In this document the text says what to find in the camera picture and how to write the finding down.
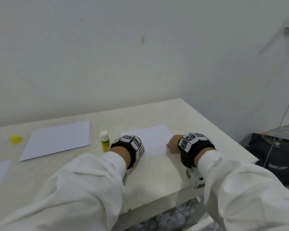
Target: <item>white wall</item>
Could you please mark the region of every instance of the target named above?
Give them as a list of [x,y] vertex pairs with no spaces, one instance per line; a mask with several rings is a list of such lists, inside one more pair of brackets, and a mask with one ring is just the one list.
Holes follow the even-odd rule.
[[289,0],[0,0],[0,126],[181,97],[235,140],[277,127],[289,64],[273,75],[257,54],[288,15]]

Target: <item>white table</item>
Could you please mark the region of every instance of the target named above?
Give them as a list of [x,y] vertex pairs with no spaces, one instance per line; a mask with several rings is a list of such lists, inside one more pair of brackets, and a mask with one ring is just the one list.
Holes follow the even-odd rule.
[[[38,128],[91,122],[92,144],[86,148],[18,162],[32,131]],[[0,162],[13,163],[0,188],[0,220],[32,202],[44,182],[59,168],[86,152],[102,155],[99,133],[109,132],[110,140],[120,132],[166,124],[173,134],[202,132],[227,157],[255,163],[257,158],[232,140],[182,99],[128,107],[105,112],[0,127]],[[12,145],[9,136],[18,134],[23,142]],[[143,159],[125,181],[125,198],[113,230],[123,230],[203,193],[195,190],[185,175],[179,155],[162,153]]]

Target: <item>glue stick cap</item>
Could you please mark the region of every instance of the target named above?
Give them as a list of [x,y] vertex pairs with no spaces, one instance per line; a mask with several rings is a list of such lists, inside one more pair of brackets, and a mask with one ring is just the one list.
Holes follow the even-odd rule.
[[109,139],[108,131],[102,131],[100,133],[101,141],[105,142]]

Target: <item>person's left hand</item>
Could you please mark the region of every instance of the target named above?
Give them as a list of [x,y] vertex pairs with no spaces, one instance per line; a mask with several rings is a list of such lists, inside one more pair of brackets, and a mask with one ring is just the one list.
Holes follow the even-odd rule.
[[170,153],[171,154],[180,154],[180,150],[179,150],[179,140],[180,138],[182,138],[183,135],[174,135],[171,140],[169,141],[169,143],[166,144],[166,146],[169,148]]

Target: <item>forearm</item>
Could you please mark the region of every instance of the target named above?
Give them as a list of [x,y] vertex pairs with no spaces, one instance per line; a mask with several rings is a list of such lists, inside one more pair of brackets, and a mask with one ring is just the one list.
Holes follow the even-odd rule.
[[227,160],[218,151],[199,158],[205,208],[227,231],[289,230],[289,190],[270,171]]
[[122,206],[128,157],[122,149],[87,153],[58,170],[31,205],[0,222],[0,230],[110,230]]

